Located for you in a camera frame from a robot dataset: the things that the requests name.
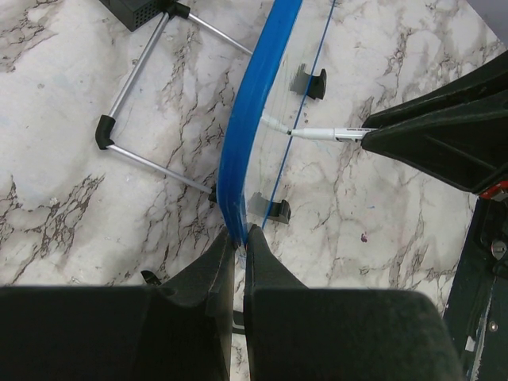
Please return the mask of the green capped white marker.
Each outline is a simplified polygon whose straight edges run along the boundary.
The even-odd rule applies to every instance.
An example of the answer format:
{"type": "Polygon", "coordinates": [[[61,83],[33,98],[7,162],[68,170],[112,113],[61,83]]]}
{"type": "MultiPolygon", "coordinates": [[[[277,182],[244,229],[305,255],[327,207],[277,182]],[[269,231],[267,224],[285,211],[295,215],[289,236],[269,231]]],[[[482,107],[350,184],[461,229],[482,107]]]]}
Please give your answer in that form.
{"type": "Polygon", "coordinates": [[[291,137],[299,137],[306,140],[327,140],[357,142],[363,140],[367,133],[374,132],[375,129],[364,128],[332,128],[332,129],[319,129],[319,128],[303,128],[292,129],[287,132],[291,137]]]}

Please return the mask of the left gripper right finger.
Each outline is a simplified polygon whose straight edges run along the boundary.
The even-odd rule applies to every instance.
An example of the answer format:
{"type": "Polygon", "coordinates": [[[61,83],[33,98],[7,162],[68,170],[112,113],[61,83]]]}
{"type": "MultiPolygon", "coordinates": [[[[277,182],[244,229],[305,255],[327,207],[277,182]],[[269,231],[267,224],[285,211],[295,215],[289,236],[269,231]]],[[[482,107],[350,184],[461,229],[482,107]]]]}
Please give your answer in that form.
{"type": "Polygon", "coordinates": [[[448,330],[415,291],[309,288],[247,239],[244,327],[253,380],[462,380],[448,330]]]}

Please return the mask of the blue framed whiteboard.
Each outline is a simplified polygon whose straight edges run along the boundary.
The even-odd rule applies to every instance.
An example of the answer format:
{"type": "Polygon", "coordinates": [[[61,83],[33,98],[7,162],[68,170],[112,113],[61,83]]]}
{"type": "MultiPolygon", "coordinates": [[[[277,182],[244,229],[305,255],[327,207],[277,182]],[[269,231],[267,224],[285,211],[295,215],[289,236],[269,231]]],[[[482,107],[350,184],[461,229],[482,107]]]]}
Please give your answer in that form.
{"type": "Polygon", "coordinates": [[[139,164],[163,172],[198,189],[219,205],[229,235],[238,245],[247,242],[248,219],[288,222],[291,209],[274,197],[292,137],[289,130],[303,123],[303,109],[325,96],[327,73],[318,58],[335,4],[332,1],[275,1],[254,48],[246,48],[189,6],[171,3],[153,19],[156,28],[110,111],[100,117],[95,141],[139,164]],[[249,62],[236,92],[222,143],[217,180],[207,186],[145,159],[115,144],[111,133],[125,100],[144,65],[173,18],[194,22],[201,29],[244,49],[249,62]]]}

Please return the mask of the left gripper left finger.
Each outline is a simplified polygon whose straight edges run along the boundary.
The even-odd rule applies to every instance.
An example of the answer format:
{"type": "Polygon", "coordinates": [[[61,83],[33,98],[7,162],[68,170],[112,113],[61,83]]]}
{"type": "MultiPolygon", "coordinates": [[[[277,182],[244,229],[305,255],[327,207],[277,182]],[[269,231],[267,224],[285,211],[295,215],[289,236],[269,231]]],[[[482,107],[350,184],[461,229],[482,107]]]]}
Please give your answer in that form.
{"type": "Polygon", "coordinates": [[[4,380],[227,380],[234,246],[158,286],[3,287],[4,380]]]}

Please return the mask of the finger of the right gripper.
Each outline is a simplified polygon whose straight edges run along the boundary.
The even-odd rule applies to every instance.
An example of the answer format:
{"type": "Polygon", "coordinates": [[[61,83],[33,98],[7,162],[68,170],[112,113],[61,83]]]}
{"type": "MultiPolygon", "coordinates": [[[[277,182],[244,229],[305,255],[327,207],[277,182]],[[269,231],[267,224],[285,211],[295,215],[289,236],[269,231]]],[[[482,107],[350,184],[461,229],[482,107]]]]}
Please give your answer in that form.
{"type": "Polygon", "coordinates": [[[465,105],[505,90],[507,52],[437,90],[371,114],[363,123],[363,128],[381,129],[428,113],[465,105]]]}
{"type": "Polygon", "coordinates": [[[482,194],[507,180],[505,118],[401,123],[368,133],[362,148],[472,194],[482,194]]]}

